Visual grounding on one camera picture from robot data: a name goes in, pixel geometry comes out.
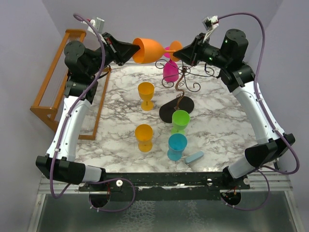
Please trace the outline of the pink wine glass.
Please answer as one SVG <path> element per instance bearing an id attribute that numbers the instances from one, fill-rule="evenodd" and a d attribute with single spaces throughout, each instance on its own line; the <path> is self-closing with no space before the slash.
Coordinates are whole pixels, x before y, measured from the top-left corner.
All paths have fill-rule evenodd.
<path id="1" fill-rule="evenodd" d="M 164 56 L 169 58 L 169 61 L 163 68 L 163 79 L 166 82 L 175 82 L 179 79 L 178 65 L 176 62 L 179 60 L 173 56 L 172 53 L 165 53 Z"/>

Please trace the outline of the orange wine glass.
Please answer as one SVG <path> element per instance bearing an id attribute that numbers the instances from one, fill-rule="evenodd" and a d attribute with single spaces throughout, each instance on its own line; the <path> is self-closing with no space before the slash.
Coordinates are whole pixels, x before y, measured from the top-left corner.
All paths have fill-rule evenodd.
<path id="1" fill-rule="evenodd" d="M 183 48 L 179 41 L 173 41 L 169 49 L 165 49 L 159 42 L 147 38 L 135 38 L 134 45 L 140 47 L 139 51 L 133 55 L 133 61 L 138 64 L 153 63 L 160 60 L 165 54 L 169 54 L 172 61 L 178 61 L 173 53 Z"/>

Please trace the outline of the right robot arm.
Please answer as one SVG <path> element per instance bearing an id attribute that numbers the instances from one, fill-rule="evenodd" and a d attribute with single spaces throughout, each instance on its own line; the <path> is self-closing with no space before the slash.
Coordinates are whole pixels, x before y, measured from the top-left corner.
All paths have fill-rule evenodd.
<path id="1" fill-rule="evenodd" d="M 237 186 L 239 178 L 280 158 L 295 142 L 294 135 L 279 125 L 272 128 L 274 116 L 266 104 L 260 105 L 262 94 L 254 86 L 254 71 L 243 62 L 248 44 L 243 31 L 229 29 L 220 48 L 210 45 L 206 34 L 200 33 L 190 45 L 173 53 L 191 66 L 202 61 L 219 68 L 219 78 L 243 107 L 253 128 L 257 144 L 246 148 L 242 158 L 223 169 L 222 184 L 227 189 Z"/>

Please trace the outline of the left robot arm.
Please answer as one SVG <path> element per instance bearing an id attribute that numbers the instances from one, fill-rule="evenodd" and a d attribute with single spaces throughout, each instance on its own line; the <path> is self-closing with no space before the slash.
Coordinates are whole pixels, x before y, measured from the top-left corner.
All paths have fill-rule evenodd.
<path id="1" fill-rule="evenodd" d="M 97 191 L 106 187 L 105 169 L 75 162 L 82 123 L 98 87 L 95 75 L 100 75 L 111 62 L 124 65 L 140 49 L 139 45 L 118 41 L 106 32 L 101 35 L 100 45 L 93 51 L 80 41 L 66 44 L 68 79 L 63 111 L 53 142 L 44 156 L 36 158 L 36 166 L 46 178 L 76 185 L 90 182 Z"/>

